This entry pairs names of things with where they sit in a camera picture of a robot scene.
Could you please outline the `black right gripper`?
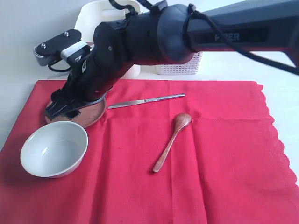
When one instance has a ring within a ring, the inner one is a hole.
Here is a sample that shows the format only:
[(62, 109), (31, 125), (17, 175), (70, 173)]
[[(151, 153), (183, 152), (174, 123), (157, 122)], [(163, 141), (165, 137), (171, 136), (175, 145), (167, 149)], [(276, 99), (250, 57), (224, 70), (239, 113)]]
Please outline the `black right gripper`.
[(73, 100), (90, 103), (99, 100), (133, 66), (114, 48), (95, 46), (81, 63), (77, 64), (64, 86), (53, 92), (52, 102), (45, 116), (52, 121), (58, 116), (74, 119), (81, 114)]

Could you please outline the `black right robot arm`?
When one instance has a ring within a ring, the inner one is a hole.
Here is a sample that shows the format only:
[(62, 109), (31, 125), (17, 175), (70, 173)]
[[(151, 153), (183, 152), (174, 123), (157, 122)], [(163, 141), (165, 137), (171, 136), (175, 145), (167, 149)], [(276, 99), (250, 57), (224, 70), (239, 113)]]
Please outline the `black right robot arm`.
[(149, 11), (100, 23), (93, 48), (52, 93), (45, 116), (73, 119), (81, 108), (102, 100), (135, 64), (184, 64), (195, 53), (235, 51), (256, 62), (299, 72), (299, 3), (246, 0), (199, 12), (193, 4), (161, 1)]

